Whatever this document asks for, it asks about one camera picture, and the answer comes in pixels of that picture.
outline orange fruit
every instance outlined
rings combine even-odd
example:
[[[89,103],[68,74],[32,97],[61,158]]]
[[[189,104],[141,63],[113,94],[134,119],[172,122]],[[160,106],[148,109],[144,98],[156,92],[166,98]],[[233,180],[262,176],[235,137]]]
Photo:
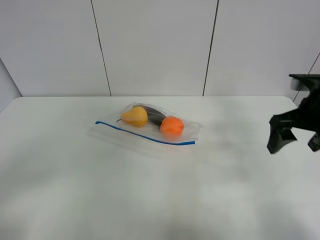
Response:
[[[160,132],[167,140],[174,141],[181,136],[184,128],[185,125],[181,119],[167,116],[161,123]]]

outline toy fruit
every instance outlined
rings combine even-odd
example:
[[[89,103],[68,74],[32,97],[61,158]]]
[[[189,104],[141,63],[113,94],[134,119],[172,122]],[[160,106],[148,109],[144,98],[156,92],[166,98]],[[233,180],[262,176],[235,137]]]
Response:
[[[154,125],[160,128],[162,121],[166,118],[166,116],[162,112],[152,107],[144,106],[144,105],[138,105],[138,106],[144,108],[144,110],[146,111],[146,114],[148,114],[148,121],[150,121],[151,123],[153,123]]]
[[[148,122],[148,114],[141,106],[135,106],[121,115],[121,120],[132,126],[141,128]]]
[[[181,119],[175,116],[167,116],[162,121],[160,132],[167,140],[173,141],[181,136],[184,128],[185,125]]]

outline eggplant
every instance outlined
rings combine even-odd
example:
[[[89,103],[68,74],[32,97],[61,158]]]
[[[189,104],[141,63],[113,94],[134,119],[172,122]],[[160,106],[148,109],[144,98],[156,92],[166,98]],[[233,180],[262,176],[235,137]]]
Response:
[[[166,116],[162,112],[149,106],[144,106],[144,105],[136,105],[136,106],[144,108],[144,110],[146,111],[146,114],[148,115],[148,121],[150,121],[151,123],[153,123],[154,125],[160,128],[162,121],[166,118]]]

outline white table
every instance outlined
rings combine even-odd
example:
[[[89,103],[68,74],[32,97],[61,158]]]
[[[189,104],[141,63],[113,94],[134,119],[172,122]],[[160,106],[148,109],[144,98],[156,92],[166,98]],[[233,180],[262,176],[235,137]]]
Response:
[[[149,103],[202,123],[196,145],[95,121]],[[269,154],[285,97],[34,97],[0,114],[1,240],[315,240],[312,132]]]

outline plastic bag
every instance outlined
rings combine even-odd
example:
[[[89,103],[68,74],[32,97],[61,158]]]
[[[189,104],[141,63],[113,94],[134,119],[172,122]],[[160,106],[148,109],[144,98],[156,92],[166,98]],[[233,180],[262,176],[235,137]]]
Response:
[[[151,141],[170,145],[190,145],[198,140],[201,124],[182,119],[161,107],[134,102],[123,111],[98,119],[104,124]]]

